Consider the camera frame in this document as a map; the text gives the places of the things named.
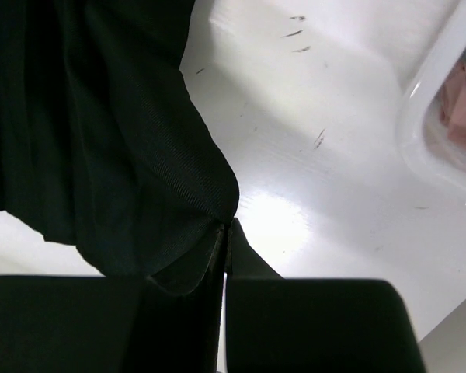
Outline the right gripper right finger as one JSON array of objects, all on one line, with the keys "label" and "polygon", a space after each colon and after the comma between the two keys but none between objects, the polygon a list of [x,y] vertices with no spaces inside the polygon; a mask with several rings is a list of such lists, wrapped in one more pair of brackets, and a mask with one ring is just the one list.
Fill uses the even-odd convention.
[{"label": "right gripper right finger", "polygon": [[284,278],[228,230],[229,372],[423,372],[400,294],[387,281]]}]

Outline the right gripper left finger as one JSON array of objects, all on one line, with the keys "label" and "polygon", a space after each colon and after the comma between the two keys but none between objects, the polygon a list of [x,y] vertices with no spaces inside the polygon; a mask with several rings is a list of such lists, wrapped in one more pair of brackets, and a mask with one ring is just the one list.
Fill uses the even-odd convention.
[{"label": "right gripper left finger", "polygon": [[0,275],[0,372],[213,372],[224,227],[152,277]]}]

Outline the black pleated skirt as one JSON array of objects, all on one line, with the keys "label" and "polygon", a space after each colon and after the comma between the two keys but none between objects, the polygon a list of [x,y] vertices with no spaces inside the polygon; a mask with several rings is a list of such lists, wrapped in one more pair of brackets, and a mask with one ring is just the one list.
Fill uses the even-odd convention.
[{"label": "black pleated skirt", "polygon": [[191,1],[0,1],[0,211],[100,273],[158,273],[238,182],[179,70]]}]

